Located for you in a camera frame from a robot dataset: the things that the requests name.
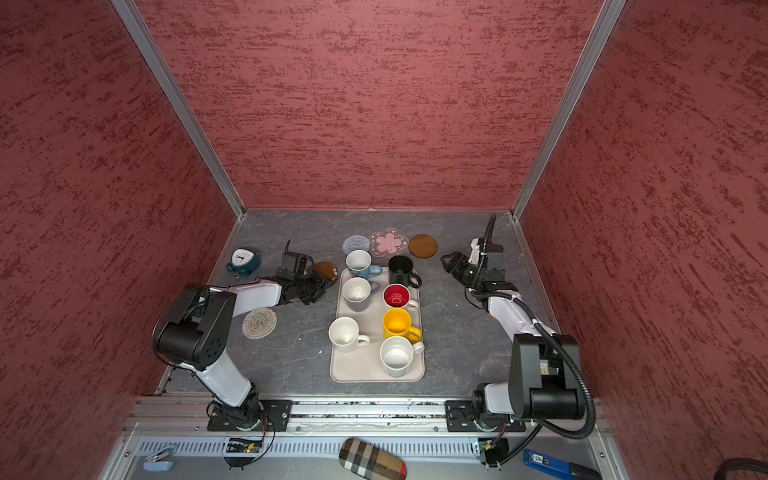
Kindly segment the dark glossy brown coaster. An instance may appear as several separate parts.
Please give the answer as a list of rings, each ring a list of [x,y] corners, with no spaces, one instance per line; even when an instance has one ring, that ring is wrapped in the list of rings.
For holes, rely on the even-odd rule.
[[[332,262],[317,262],[314,264],[314,271],[324,277],[331,284],[336,283],[338,280],[339,270]]]

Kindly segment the brown wooden coaster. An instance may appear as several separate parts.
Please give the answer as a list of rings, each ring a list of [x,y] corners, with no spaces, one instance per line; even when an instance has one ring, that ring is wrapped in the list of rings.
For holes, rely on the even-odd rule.
[[[410,238],[408,249],[410,253],[420,259],[433,257],[439,248],[437,240],[427,234],[418,234]]]

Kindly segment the grey round coaster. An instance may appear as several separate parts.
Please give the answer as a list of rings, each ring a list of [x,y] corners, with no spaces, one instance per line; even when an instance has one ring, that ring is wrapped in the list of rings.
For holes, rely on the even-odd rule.
[[[370,240],[364,235],[351,235],[342,242],[342,251],[345,255],[357,250],[369,252],[370,248]]]

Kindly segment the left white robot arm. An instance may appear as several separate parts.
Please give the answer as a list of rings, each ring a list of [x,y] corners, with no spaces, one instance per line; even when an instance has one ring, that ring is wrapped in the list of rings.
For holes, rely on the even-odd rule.
[[[155,355],[192,372],[212,393],[215,421],[240,431],[267,422],[253,382],[227,353],[234,317],[261,308],[317,302],[333,282],[315,272],[293,280],[278,277],[227,287],[189,284],[158,319],[152,334]]]

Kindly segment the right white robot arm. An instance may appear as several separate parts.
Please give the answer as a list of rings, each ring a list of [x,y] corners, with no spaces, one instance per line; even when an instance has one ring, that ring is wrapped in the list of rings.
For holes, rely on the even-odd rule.
[[[531,421],[569,439],[590,435],[596,423],[594,399],[581,373],[575,339],[547,327],[522,299],[491,255],[471,259],[460,252],[441,257],[444,270],[502,325],[512,342],[506,382],[480,384],[473,392],[477,426],[493,430],[505,417]]]

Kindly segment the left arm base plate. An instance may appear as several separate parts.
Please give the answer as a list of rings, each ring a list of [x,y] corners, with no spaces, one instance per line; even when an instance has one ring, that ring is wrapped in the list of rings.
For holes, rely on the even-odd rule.
[[[284,432],[291,416],[291,400],[247,400],[235,408],[211,400],[206,407],[207,430],[210,432],[243,432],[244,434],[273,431]]]

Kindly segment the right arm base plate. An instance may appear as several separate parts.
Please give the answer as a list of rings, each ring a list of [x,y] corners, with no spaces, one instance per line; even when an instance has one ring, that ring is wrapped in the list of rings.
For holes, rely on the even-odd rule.
[[[526,426],[507,414],[490,413],[470,400],[445,402],[445,419],[449,432],[498,434],[502,431],[522,433]]]

